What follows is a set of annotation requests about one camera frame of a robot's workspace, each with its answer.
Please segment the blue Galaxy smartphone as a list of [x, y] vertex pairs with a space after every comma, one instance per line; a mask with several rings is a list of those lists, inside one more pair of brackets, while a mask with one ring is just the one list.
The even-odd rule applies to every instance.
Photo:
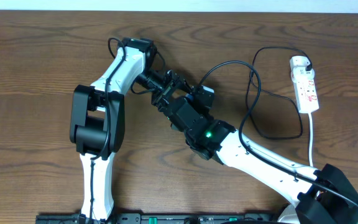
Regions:
[[189, 93], [187, 93], [187, 94], [185, 95], [185, 97], [186, 97], [189, 101], [193, 101], [193, 100], [194, 100], [194, 96], [191, 95], [191, 94], [189, 94]]

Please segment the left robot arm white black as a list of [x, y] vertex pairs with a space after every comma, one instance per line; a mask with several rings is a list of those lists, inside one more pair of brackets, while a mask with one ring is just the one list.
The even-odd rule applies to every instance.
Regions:
[[173, 72], [161, 76], [152, 69], [158, 54], [149, 39], [124, 38], [105, 73], [89, 86], [73, 93], [70, 141], [75, 144], [84, 173], [84, 202], [79, 223], [107, 223], [114, 208], [112, 167], [125, 133], [124, 97], [135, 83], [152, 94], [156, 106], [175, 129], [189, 129], [200, 118], [185, 97], [171, 99], [173, 92], [190, 87]]

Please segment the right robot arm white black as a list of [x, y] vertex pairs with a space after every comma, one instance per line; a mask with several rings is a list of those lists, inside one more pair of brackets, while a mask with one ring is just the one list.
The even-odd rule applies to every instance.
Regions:
[[169, 96], [159, 109], [201, 158], [241, 170], [284, 197], [289, 204], [279, 223], [358, 223], [358, 193], [341, 170], [299, 164], [258, 145], [209, 115], [213, 97], [214, 91], [204, 86]]

